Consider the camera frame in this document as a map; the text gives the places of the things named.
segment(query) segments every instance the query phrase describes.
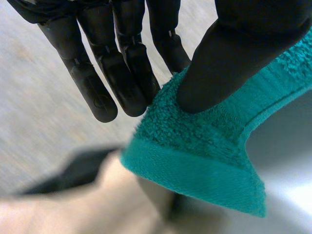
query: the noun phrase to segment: teal fabric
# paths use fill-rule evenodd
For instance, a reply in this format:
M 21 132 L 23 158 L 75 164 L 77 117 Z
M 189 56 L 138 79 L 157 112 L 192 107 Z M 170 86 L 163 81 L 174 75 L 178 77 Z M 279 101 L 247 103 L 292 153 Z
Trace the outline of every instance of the teal fabric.
M 245 143 L 274 112 L 312 88 L 312 31 L 213 108 L 176 102 L 187 70 L 164 85 L 123 152 L 122 164 L 177 193 L 264 217 L 265 187 Z

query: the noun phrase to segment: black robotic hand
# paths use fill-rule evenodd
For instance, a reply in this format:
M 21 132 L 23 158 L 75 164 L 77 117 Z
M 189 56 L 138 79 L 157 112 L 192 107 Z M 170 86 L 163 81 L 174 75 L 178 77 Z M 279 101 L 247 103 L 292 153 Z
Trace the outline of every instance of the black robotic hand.
M 124 112 L 143 114 L 160 90 L 142 43 L 145 0 L 8 0 L 30 23 L 37 23 L 56 48 L 94 116 L 109 122 L 117 106 L 91 64 L 78 22 Z M 147 0 L 153 42 L 171 73 L 190 64 L 175 33 L 180 0 Z M 117 39 L 121 53 L 115 43 Z
M 131 116 L 145 111 L 159 85 L 140 37 L 144 0 L 8 1 L 25 19 L 40 23 L 97 119 L 111 121 L 117 108 L 85 53 L 76 18 L 124 111 Z M 215 3 L 218 19 L 196 49 L 177 94 L 178 104 L 190 113 L 227 98 L 302 39 L 312 24 L 312 0 Z M 180 0 L 147 0 L 147 5 L 157 50 L 172 73 L 182 71 L 190 60 L 175 34 Z M 123 56 L 115 44 L 113 13 Z

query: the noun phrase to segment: black object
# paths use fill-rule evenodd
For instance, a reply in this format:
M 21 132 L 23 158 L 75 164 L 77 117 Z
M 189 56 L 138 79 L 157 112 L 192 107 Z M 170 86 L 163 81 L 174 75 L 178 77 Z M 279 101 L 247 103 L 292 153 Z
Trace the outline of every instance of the black object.
M 79 153 L 59 175 L 22 191 L 19 195 L 51 194 L 92 183 L 107 155 L 118 149 L 120 148 L 114 147 Z
M 124 112 L 137 117 L 152 103 L 160 86 L 141 39 L 145 0 L 8 2 L 24 19 L 39 24 L 96 119 L 112 121 L 117 116 L 117 106 L 87 56 L 77 20 Z M 149 0 L 148 6 L 155 46 L 172 73 L 182 71 L 190 59 L 175 34 L 180 0 Z M 114 26 L 121 53 L 115 43 Z
M 218 19 L 197 47 L 177 94 L 181 108 L 205 111 L 299 42 L 312 0 L 215 0 Z

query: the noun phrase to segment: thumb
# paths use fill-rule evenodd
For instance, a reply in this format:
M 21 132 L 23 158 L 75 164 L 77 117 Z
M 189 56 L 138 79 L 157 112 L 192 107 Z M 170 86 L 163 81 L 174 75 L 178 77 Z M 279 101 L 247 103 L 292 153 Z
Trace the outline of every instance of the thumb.
M 189 113 L 205 111 L 237 91 L 250 77 L 306 35 L 311 22 L 288 33 L 262 38 L 221 25 L 217 20 L 197 47 L 177 102 Z

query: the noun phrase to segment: floor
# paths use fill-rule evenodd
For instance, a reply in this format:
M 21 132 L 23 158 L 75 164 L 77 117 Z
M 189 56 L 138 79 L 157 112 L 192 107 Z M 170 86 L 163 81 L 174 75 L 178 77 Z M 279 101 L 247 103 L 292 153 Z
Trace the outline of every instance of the floor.
M 183 0 L 177 33 L 192 57 L 216 19 L 213 0 Z M 151 40 L 146 12 L 143 41 L 160 84 L 171 77 Z M 100 77 L 87 40 L 84 44 Z M 0 0 L 0 195 L 41 180 L 72 152 L 127 142 L 140 118 L 100 123 L 92 116 L 54 48 L 36 25 Z

